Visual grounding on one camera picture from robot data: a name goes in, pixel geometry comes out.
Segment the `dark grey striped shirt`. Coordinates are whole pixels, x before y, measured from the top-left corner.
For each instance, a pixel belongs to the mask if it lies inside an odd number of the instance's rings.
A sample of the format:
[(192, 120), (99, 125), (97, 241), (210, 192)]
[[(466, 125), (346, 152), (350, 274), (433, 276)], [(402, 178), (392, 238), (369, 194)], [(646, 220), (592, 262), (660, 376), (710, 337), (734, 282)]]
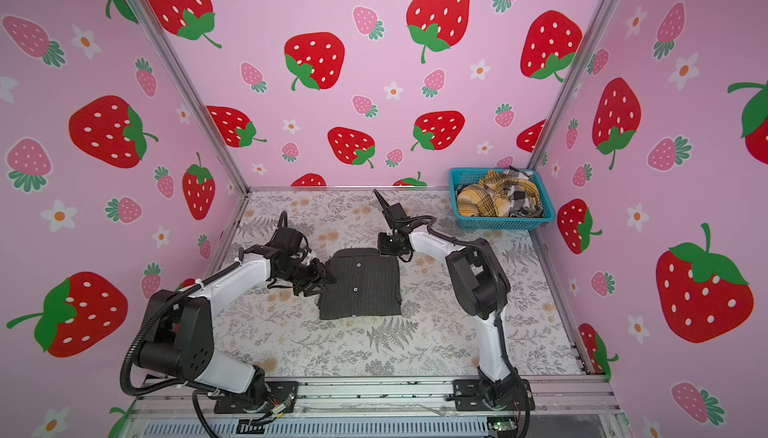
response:
[(375, 248), (347, 248), (327, 262), (336, 282), (318, 299), (319, 319), (401, 314), (399, 260)]

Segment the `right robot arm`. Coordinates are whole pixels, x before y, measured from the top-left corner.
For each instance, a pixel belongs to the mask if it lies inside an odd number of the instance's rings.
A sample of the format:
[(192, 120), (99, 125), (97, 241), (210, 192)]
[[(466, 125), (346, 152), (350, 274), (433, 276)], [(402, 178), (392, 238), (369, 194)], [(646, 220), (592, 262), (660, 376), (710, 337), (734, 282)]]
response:
[(418, 252), (445, 262), (455, 297), (475, 323), (481, 399), (492, 409), (516, 405), (531, 410), (528, 382), (511, 364), (505, 340), (510, 283), (490, 243), (449, 236), (434, 228), (434, 216), (410, 216), (401, 204), (389, 203), (379, 192), (374, 195), (390, 228), (378, 235), (380, 254), (406, 262)]

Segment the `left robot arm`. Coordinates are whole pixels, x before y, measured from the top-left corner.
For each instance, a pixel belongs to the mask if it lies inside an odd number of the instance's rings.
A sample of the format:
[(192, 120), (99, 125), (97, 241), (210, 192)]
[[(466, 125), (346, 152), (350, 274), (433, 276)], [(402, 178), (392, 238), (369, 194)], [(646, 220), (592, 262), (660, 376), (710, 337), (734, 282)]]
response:
[(306, 237), (279, 226), (270, 242), (240, 249), (228, 267), (178, 291), (160, 290), (149, 300), (142, 325), (121, 365), (128, 396), (172, 386), (220, 392), (247, 410), (269, 400), (265, 372), (215, 349), (213, 319), (247, 291), (287, 288), (296, 296), (319, 295), (336, 283), (326, 263), (312, 255)]

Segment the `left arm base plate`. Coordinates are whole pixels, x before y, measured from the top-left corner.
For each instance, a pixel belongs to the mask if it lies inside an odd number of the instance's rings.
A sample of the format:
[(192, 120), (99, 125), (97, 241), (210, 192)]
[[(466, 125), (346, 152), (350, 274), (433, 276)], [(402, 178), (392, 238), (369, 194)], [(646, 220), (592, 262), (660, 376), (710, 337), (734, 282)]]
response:
[(259, 381), (246, 392), (223, 392), (214, 406), (215, 414), (267, 414), (275, 407), (278, 413), (292, 413), (298, 395), (298, 381)]

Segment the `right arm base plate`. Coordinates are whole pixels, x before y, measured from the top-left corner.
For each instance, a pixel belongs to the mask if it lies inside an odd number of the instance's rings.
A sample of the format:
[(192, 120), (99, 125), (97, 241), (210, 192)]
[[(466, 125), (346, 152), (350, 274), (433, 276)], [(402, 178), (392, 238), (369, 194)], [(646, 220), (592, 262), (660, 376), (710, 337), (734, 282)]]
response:
[(456, 379), (446, 398), (458, 411), (534, 411), (530, 383), (522, 378), (491, 383), (485, 379)]

